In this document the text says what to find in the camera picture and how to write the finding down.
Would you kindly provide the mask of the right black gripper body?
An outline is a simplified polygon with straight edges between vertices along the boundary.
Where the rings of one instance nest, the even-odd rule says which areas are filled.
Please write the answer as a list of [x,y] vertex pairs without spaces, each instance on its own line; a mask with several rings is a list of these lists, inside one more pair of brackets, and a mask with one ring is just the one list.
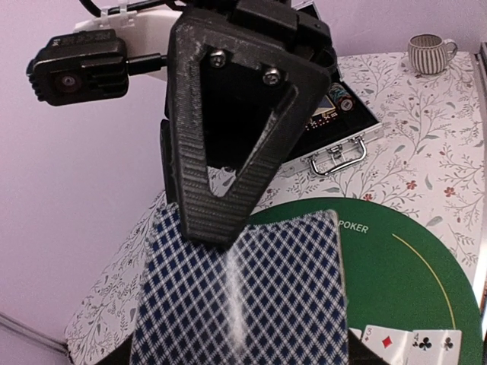
[[222,20],[227,29],[269,41],[330,75],[337,72],[330,28],[312,1],[297,7],[290,1],[185,1],[184,5],[204,11],[207,21]]

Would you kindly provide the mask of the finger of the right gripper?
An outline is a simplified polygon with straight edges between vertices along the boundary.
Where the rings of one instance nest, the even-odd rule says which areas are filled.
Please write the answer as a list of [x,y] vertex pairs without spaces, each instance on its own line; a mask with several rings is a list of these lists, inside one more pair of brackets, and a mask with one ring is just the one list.
[[170,32],[167,117],[181,230],[228,246],[291,153],[331,75],[186,8]]
[[170,122],[163,119],[160,124],[161,164],[167,203],[177,202],[177,178],[173,166],[173,148]]

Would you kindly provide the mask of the blue backed cards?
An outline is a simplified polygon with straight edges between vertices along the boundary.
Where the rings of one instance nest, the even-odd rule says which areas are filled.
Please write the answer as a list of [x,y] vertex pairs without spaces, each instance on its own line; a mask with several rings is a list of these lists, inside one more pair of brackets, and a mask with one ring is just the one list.
[[164,208],[148,244],[133,364],[347,364],[337,214],[248,225],[229,249],[187,240]]

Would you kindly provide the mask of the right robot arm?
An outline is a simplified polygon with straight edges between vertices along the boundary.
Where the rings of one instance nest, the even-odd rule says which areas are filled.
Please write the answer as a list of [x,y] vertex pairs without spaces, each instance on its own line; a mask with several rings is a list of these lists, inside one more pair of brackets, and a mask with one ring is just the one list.
[[167,69],[170,166],[183,235],[233,244],[337,71],[329,27],[287,1],[123,2],[76,30],[116,30]]

